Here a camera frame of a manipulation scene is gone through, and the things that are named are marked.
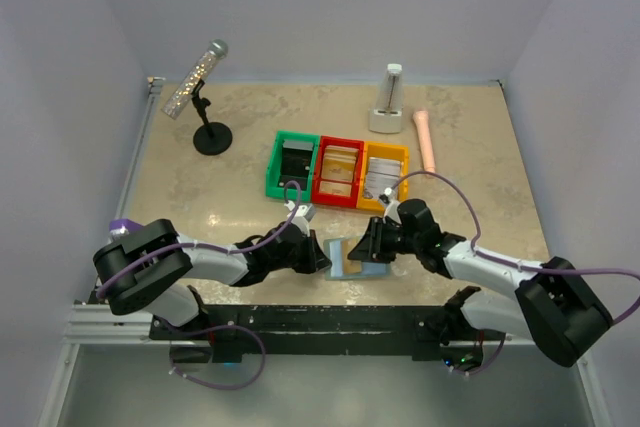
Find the green plastic bin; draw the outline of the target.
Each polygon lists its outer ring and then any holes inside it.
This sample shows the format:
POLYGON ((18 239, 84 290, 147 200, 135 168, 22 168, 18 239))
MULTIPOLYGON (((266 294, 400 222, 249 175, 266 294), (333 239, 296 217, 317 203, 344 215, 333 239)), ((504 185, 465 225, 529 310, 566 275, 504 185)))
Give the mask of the green plastic bin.
POLYGON ((266 171, 267 197, 283 199, 285 184, 293 180, 301 188, 301 200, 304 203, 311 201, 319 143, 319 135, 282 130, 277 132, 266 171))

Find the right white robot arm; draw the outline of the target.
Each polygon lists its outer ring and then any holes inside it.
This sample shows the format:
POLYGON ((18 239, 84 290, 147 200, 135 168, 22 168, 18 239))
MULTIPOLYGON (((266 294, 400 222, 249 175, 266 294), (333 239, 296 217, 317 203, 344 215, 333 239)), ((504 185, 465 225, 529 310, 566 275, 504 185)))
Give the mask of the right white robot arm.
POLYGON ((423 268, 471 283, 450 301, 447 331, 467 339, 493 330, 529 339, 551 361, 573 366, 614 324, 608 309, 573 265, 554 257, 541 263, 477 250, 463 236, 443 231, 426 203, 393 202, 370 219, 351 261, 391 263, 414 256, 423 268))

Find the white cards stack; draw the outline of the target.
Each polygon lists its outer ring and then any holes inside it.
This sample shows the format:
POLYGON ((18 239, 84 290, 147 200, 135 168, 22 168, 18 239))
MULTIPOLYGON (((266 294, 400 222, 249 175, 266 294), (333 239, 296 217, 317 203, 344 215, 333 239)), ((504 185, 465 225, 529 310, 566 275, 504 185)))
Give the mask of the white cards stack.
POLYGON ((370 157, 365 173, 362 196, 377 199, 402 176, 403 163, 394 159, 370 157))

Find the glitter silver microphone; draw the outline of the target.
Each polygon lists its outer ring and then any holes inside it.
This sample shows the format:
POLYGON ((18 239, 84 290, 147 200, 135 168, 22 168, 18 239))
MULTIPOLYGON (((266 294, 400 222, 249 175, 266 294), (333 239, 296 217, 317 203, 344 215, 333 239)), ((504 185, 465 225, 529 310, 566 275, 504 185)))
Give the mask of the glitter silver microphone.
POLYGON ((227 56, 228 50, 229 47, 223 40, 211 41, 161 111, 171 119, 177 119, 191 102, 196 87, 206 81, 216 65, 227 56))

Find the red plastic bin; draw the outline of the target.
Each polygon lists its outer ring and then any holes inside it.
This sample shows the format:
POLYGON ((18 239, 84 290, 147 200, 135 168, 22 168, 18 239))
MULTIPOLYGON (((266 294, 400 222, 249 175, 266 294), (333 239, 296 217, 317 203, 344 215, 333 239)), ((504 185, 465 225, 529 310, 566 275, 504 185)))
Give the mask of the red plastic bin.
POLYGON ((355 209, 360 187, 364 142, 321 136, 313 174, 314 204, 355 209))

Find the yellow plastic bin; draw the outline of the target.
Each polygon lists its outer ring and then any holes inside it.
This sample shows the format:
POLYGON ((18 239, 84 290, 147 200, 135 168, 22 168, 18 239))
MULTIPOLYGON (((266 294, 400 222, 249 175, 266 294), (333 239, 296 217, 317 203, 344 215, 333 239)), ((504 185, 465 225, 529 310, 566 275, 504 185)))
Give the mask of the yellow plastic bin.
POLYGON ((358 160, 357 167, 355 169, 355 174, 357 178, 356 208, 363 211, 382 212, 384 210, 384 207, 379 203, 378 201, 379 197, 377 199, 365 199, 362 196, 364 182, 365 182, 366 167, 368 164, 368 159, 370 157, 387 158, 387 159, 394 159, 394 160, 401 161, 403 163, 401 177, 403 177, 408 174, 409 151, 408 151, 408 148, 403 145, 394 145, 394 144, 386 144, 386 143, 370 142, 370 141, 367 141, 364 143, 364 147, 360 155, 360 159, 358 160))

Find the white metronome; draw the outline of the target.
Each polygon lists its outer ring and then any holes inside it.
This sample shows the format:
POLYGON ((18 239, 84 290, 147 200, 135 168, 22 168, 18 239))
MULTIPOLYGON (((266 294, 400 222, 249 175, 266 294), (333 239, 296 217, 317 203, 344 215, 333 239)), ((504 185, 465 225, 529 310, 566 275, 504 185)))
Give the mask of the white metronome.
POLYGON ((390 63, 380 83, 375 104, 369 109, 369 130, 381 134, 397 134, 402 130, 403 68, 390 63))

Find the purple block fixture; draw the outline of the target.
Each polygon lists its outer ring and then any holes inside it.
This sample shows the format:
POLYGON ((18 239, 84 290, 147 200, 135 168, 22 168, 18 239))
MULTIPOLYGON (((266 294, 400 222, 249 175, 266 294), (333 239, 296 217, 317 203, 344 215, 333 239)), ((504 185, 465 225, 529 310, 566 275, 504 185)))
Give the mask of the purple block fixture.
POLYGON ((109 223, 109 236, 116 240, 142 228, 141 224, 127 218, 114 219, 109 223))

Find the black microphone stand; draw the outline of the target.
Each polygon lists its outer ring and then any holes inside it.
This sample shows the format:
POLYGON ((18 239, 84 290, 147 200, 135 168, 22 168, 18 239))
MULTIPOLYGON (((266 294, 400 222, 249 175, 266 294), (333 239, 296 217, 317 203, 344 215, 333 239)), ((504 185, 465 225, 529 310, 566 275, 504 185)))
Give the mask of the black microphone stand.
POLYGON ((191 101, 202 121, 193 135, 193 145, 197 152, 205 156, 216 156, 227 151, 232 144, 233 134, 231 129, 220 122, 210 122, 206 109, 211 102, 200 96, 200 91, 205 82, 199 80, 191 93, 191 101))

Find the pink flashlight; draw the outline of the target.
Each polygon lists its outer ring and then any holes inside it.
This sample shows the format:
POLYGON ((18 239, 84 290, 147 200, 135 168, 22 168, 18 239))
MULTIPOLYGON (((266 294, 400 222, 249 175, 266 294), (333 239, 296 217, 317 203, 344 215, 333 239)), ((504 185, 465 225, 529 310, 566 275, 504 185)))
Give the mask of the pink flashlight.
POLYGON ((423 167, 427 172, 436 172, 436 162, 433 151, 431 133, 429 129, 429 114, 426 110, 413 113, 413 121, 416 127, 418 142, 422 157, 423 167))

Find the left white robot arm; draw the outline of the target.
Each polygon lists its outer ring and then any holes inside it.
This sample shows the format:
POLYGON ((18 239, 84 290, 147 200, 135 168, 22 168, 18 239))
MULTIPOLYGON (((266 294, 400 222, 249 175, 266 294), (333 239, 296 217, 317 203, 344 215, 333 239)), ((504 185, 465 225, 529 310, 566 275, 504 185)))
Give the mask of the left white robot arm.
POLYGON ((205 332, 208 316, 195 289, 182 285, 182 279, 248 287, 278 270, 315 274, 331 266, 315 231, 294 223, 282 222, 264 236, 224 247, 181 235, 167 219, 147 225, 117 219, 110 234, 111 242, 93 256, 101 282, 96 297, 116 316, 145 311, 187 339, 205 332))

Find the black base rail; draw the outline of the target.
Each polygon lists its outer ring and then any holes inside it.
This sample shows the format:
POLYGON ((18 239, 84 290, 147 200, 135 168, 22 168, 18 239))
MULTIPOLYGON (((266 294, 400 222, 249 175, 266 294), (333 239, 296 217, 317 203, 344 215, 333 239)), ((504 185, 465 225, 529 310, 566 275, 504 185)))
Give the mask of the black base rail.
POLYGON ((175 332, 152 320, 150 338, 168 341, 180 363, 239 363, 259 355, 403 356, 437 361, 447 347, 497 341, 438 306, 208 305, 175 332))

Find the teal leather card holder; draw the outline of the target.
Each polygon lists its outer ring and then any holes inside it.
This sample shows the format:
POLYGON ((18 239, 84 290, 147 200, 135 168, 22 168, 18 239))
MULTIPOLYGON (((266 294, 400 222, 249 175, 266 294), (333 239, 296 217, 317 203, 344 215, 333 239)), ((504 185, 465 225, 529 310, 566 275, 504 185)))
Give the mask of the teal leather card holder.
POLYGON ((359 239, 357 237, 341 237, 324 241, 323 251, 331 261, 331 266, 325 272, 326 280, 345 281, 382 278, 391 273, 389 264, 349 260, 347 258, 348 253, 358 242, 359 239))

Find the gold cards stack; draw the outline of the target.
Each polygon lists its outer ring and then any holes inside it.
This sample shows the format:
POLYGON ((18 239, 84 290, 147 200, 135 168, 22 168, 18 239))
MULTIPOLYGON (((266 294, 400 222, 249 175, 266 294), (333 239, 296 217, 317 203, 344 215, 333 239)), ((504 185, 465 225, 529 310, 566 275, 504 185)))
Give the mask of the gold cards stack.
POLYGON ((358 150, 352 147, 328 145, 321 162, 321 178, 351 183, 358 160, 358 150))

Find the black cards stack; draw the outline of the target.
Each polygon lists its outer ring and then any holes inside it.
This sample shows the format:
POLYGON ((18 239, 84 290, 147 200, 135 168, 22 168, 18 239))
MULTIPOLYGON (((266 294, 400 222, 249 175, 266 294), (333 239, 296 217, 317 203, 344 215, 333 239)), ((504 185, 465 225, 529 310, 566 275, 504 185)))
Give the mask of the black cards stack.
POLYGON ((287 139, 281 149, 281 165, 278 185, 283 187, 295 181, 302 190, 307 188, 314 144, 310 141, 287 139))

